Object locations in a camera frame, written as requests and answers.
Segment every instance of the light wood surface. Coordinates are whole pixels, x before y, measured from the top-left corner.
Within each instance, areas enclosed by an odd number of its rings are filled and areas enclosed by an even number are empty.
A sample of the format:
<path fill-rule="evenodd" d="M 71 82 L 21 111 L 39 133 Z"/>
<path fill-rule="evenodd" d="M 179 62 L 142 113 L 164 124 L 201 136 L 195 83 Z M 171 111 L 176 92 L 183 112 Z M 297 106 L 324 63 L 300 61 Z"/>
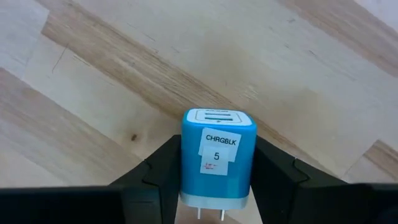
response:
<path fill-rule="evenodd" d="M 0 67 L 15 76 L 0 74 L 0 187 L 108 184 L 197 106 L 247 111 L 260 136 L 345 181 L 396 182 L 395 5 L 3 1 Z M 252 197 L 228 215 L 261 222 Z"/>
<path fill-rule="evenodd" d="M 6 172 L 12 172 L 7 165 L 14 158 L 24 165 L 17 173 L 31 166 L 67 185 L 107 185 L 141 161 L 3 69 L 0 110 L 1 152 L 9 161 L 1 170 Z"/>
<path fill-rule="evenodd" d="M 0 67 L 23 76 L 48 13 L 34 0 L 0 1 Z"/>

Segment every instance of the sticker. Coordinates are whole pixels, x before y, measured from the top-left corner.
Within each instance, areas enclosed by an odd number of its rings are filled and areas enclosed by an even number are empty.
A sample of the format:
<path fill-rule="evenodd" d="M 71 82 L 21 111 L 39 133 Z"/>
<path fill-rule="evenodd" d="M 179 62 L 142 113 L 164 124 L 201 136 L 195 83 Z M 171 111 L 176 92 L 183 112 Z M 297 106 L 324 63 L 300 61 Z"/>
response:
<path fill-rule="evenodd" d="M 204 147 L 201 156 L 200 173 L 228 175 L 229 149 L 225 147 Z"/>
<path fill-rule="evenodd" d="M 198 154 L 202 156 L 204 147 L 224 147 L 228 148 L 228 161 L 235 162 L 241 134 L 220 131 L 212 128 L 203 128 Z"/>

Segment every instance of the blue wall charger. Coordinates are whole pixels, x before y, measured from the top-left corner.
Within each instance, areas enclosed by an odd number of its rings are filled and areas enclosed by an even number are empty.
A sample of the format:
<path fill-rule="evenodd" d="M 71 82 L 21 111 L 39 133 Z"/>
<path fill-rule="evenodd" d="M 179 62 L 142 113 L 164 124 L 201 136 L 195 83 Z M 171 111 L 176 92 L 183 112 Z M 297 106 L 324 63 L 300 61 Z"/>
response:
<path fill-rule="evenodd" d="M 182 121 L 182 202 L 221 210 L 246 206 L 257 125 L 242 111 L 196 108 Z"/>

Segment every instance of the wood plank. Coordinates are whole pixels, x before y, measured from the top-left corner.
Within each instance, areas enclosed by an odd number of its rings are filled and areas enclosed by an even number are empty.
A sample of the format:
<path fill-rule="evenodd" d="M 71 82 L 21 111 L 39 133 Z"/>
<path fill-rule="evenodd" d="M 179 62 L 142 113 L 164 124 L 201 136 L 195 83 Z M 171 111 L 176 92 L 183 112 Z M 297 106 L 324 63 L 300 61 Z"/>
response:
<path fill-rule="evenodd" d="M 23 76 L 48 13 L 34 0 L 0 1 L 0 67 Z"/>
<path fill-rule="evenodd" d="M 235 219 L 231 218 L 229 215 L 225 215 L 224 221 L 221 221 L 219 210 L 203 208 L 201 210 L 201 218 L 200 219 L 197 218 L 197 215 L 198 215 L 197 208 L 188 207 L 188 206 L 184 205 L 181 201 L 179 201 L 178 206 L 177 206 L 177 214 L 175 217 L 175 223 L 176 224 L 183 224 L 183 223 L 239 224 L 239 223 L 242 223 L 242 222 L 238 222 Z"/>
<path fill-rule="evenodd" d="M 394 0 L 355 0 L 371 14 L 385 22 L 388 26 L 398 31 L 396 9 L 398 2 Z"/>
<path fill-rule="evenodd" d="M 141 159 L 180 132 L 180 121 L 44 36 L 23 80 Z"/>
<path fill-rule="evenodd" d="M 398 180 L 398 152 L 386 143 L 377 140 L 366 151 L 364 157 L 369 159 L 394 180 Z"/>
<path fill-rule="evenodd" d="M 233 209 L 226 212 L 231 218 L 240 223 L 262 224 L 259 209 L 253 191 L 250 188 L 248 204 L 242 210 Z"/>
<path fill-rule="evenodd" d="M 398 147 L 392 123 L 398 80 L 280 1 L 74 2 L 255 115 L 340 177 L 380 136 Z M 354 6 L 346 12 L 369 14 Z"/>
<path fill-rule="evenodd" d="M 355 1 L 280 0 L 313 25 L 398 77 L 398 33 Z"/>
<path fill-rule="evenodd" d="M 9 140 L 0 136 L 0 187 L 65 186 L 67 183 L 19 154 Z"/>
<path fill-rule="evenodd" d="M 66 185 L 106 185 L 140 162 L 4 69 L 0 70 L 0 145 L 2 154 L 14 151 Z"/>
<path fill-rule="evenodd" d="M 381 140 L 369 150 L 343 176 L 347 182 L 398 181 L 398 152 Z"/>
<path fill-rule="evenodd" d="M 136 41 L 116 32 L 79 5 L 70 1 L 39 2 L 50 9 L 44 35 L 67 46 L 167 114 L 180 119 L 185 110 L 195 106 L 241 109 Z M 260 134 L 273 144 L 327 170 L 260 119 L 257 124 Z"/>

